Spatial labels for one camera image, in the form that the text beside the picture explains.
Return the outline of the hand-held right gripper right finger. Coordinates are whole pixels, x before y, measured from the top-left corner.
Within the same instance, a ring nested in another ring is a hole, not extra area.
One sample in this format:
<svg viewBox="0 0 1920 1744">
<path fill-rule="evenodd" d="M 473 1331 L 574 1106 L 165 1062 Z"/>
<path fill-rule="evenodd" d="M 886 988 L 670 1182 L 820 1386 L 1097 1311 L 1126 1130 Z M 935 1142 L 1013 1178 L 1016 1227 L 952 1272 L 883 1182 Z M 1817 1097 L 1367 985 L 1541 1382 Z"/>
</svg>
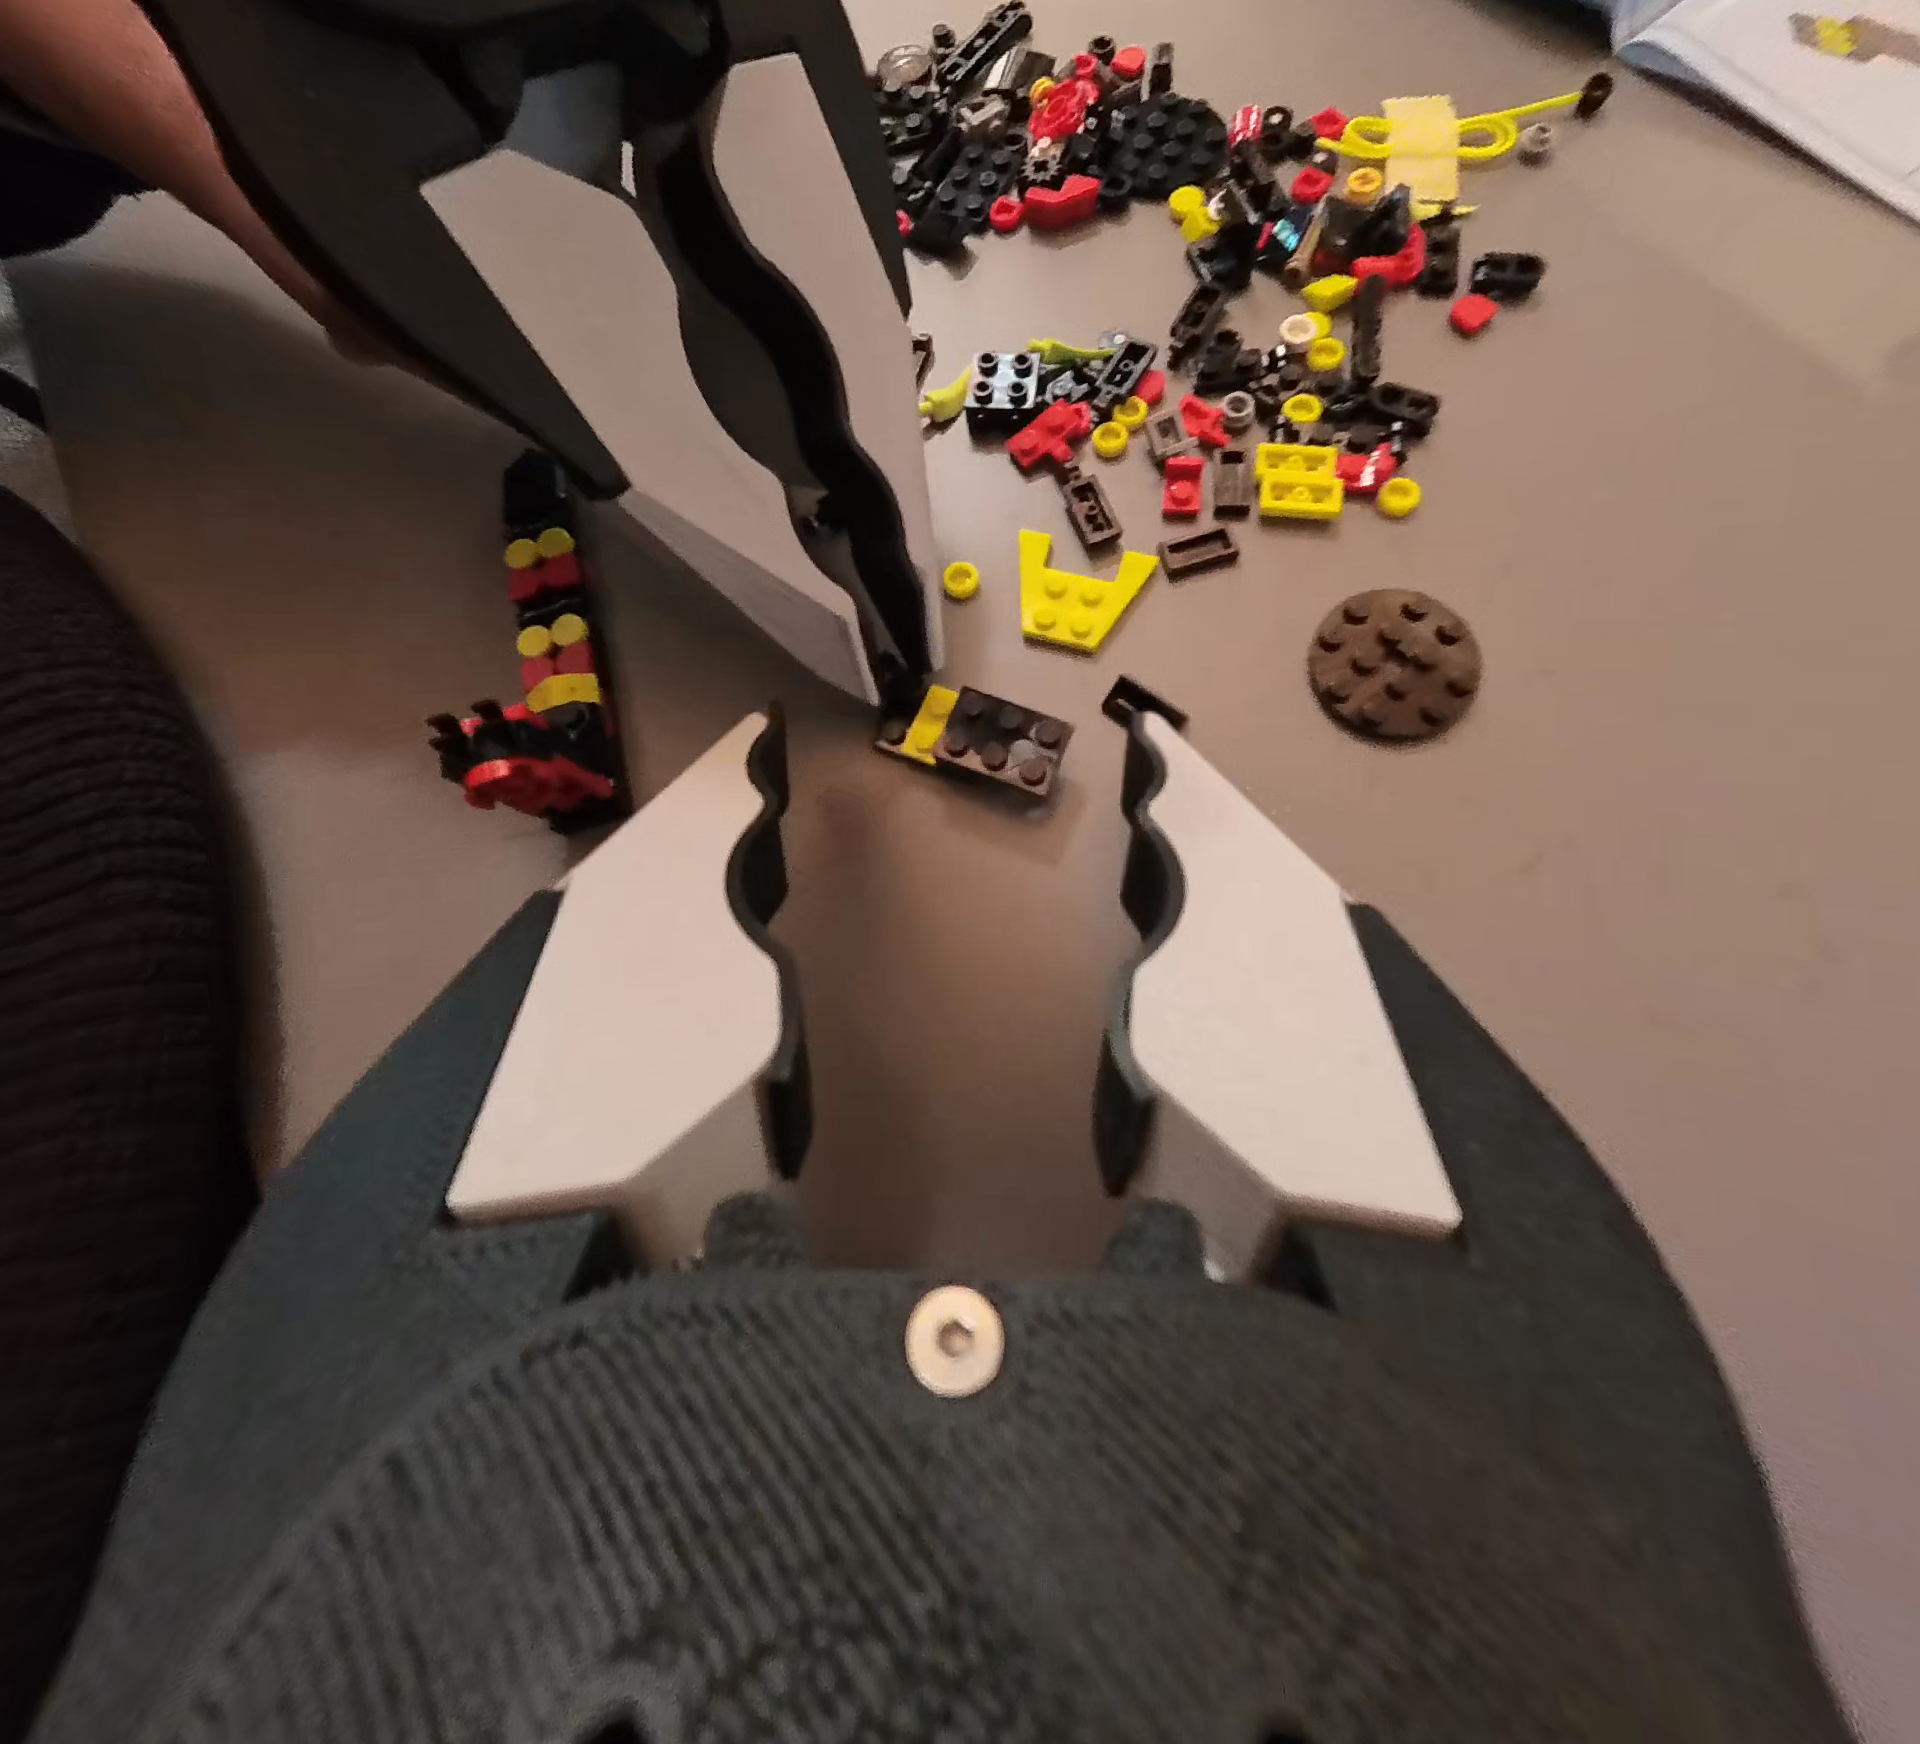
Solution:
<svg viewBox="0 0 1920 1744">
<path fill-rule="evenodd" d="M 1095 1091 L 1110 1194 L 1190 1215 L 1229 1284 L 1267 1275 L 1301 1223 L 1451 1238 L 1462 1203 L 1352 899 L 1148 704 L 1121 813 L 1137 945 Z"/>
</svg>

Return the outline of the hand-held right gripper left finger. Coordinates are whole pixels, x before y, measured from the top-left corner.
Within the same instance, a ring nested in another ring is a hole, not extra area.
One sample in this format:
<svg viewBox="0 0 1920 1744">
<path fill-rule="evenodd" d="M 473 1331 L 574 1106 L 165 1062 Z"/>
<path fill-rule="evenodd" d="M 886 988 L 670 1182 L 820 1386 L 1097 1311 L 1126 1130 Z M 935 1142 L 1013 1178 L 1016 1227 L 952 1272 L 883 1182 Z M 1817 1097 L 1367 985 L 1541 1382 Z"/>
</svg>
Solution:
<svg viewBox="0 0 1920 1744">
<path fill-rule="evenodd" d="M 713 1212 L 783 1194 L 812 1142 L 780 705 L 749 712 L 561 883 L 448 1184 L 461 1227 L 611 1217 L 695 1260 Z"/>
</svg>

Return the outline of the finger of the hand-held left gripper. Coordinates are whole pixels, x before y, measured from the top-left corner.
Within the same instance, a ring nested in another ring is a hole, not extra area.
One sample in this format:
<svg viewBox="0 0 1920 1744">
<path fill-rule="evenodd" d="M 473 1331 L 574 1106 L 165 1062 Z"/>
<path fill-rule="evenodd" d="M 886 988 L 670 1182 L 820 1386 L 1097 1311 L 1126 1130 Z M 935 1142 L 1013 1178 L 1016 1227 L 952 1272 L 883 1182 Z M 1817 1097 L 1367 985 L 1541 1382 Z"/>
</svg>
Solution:
<svg viewBox="0 0 1920 1744">
<path fill-rule="evenodd" d="M 742 463 L 709 521 L 771 579 L 757 618 L 826 679 L 928 677 L 943 628 L 897 257 L 806 60 L 742 60 L 653 141 L 653 226 L 698 397 Z"/>
<path fill-rule="evenodd" d="M 653 141 L 665 131 L 633 148 L 620 104 L 612 65 L 537 76 L 504 141 L 428 180 L 422 199 L 625 472 L 615 507 L 765 629 L 757 610 L 771 579 L 709 527 L 748 509 L 742 454 L 698 397 L 653 226 Z M 881 679 L 826 681 L 881 697 Z"/>
</svg>

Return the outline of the person's left forearm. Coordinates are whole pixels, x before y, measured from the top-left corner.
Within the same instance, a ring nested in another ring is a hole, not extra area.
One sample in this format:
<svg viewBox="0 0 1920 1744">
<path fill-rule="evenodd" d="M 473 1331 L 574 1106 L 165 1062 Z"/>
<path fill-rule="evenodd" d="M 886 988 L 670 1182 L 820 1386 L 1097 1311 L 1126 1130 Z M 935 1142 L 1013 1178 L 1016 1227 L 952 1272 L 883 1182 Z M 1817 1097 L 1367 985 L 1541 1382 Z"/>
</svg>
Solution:
<svg viewBox="0 0 1920 1744">
<path fill-rule="evenodd" d="M 227 235 L 340 354 L 392 359 L 231 180 L 171 49 L 133 0 L 3 0 L 3 66 L 5 84 L 42 118 Z"/>
</svg>

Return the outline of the pile of loose lego pieces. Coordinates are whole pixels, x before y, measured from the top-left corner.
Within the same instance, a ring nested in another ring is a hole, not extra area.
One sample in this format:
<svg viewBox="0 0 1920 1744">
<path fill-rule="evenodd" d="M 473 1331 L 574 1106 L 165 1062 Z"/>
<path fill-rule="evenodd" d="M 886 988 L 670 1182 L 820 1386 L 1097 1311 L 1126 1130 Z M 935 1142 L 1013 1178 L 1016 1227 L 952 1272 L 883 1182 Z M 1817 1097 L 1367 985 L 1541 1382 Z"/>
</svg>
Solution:
<svg viewBox="0 0 1920 1744">
<path fill-rule="evenodd" d="M 1059 493 L 1070 468 L 1091 475 L 1090 456 L 1141 447 L 1174 524 L 1316 524 L 1347 504 L 1414 515 L 1409 463 L 1442 397 L 1388 376 L 1388 306 L 1442 301 L 1447 330 L 1475 340 L 1535 295 L 1533 251 L 1463 264 L 1463 174 L 1541 164 L 1555 122 L 1592 122 L 1613 76 L 1475 117 L 1443 96 L 1359 117 L 1274 103 L 1225 115 L 1178 87 L 1170 41 L 1099 32 L 1053 53 L 1031 32 L 1028 6 L 1005 0 L 968 32 L 939 24 L 879 53 L 867 84 L 901 243 L 961 265 L 984 237 L 1074 237 L 1157 209 L 1188 292 L 1159 337 L 1028 340 L 939 388 L 935 340 L 916 333 L 924 435 L 964 425 Z"/>
</svg>

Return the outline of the partly built lego model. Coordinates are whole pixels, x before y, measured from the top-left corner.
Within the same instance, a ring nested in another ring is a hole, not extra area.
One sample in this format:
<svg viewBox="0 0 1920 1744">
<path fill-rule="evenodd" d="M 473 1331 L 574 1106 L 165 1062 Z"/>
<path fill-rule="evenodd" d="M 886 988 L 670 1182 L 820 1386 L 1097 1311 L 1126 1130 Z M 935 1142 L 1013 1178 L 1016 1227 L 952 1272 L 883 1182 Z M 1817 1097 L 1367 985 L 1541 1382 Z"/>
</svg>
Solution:
<svg viewBox="0 0 1920 1744">
<path fill-rule="evenodd" d="M 517 691 L 430 718 L 430 743 L 468 807 L 515 810 L 563 838 L 634 807 L 608 636 L 583 547 L 583 501 L 563 463 L 524 453 L 502 475 L 502 575 Z"/>
</svg>

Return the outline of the dark round lego plate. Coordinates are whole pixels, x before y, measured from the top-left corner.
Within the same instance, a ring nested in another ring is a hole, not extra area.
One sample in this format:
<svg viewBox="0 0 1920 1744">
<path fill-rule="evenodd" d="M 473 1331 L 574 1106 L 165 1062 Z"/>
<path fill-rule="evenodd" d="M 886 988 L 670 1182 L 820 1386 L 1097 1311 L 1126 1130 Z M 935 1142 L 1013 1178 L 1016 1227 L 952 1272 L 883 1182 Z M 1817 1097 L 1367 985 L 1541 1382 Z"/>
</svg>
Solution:
<svg viewBox="0 0 1920 1744">
<path fill-rule="evenodd" d="M 1337 604 L 1307 654 L 1322 712 L 1372 743 L 1426 743 L 1473 705 L 1482 685 L 1473 628 L 1419 589 L 1372 588 Z"/>
</svg>

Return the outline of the yellow wedge lego plate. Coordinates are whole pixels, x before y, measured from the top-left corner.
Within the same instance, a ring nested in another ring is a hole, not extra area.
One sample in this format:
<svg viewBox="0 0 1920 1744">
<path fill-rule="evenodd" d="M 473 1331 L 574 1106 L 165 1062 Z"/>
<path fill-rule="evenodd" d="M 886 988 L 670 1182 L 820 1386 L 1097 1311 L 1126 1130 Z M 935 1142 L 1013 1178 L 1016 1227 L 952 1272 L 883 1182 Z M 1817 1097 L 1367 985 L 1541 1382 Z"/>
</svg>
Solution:
<svg viewBox="0 0 1920 1744">
<path fill-rule="evenodd" d="M 1159 568 L 1157 555 L 1127 549 L 1107 576 L 1070 571 L 1055 562 L 1053 539 L 1044 531 L 1021 529 L 1023 641 L 1074 656 L 1101 652 Z"/>
</svg>

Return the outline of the person's dark knit clothing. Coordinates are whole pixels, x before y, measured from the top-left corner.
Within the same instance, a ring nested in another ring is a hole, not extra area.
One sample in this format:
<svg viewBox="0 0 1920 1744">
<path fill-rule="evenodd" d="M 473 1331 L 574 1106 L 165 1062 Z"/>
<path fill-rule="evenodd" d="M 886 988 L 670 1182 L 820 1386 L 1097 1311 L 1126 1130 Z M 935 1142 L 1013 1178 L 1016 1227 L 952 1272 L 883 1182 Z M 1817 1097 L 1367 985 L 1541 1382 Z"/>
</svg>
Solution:
<svg viewBox="0 0 1920 1744">
<path fill-rule="evenodd" d="M 3 497 L 3 1734 L 257 1203 L 227 786 L 91 561 Z"/>
</svg>

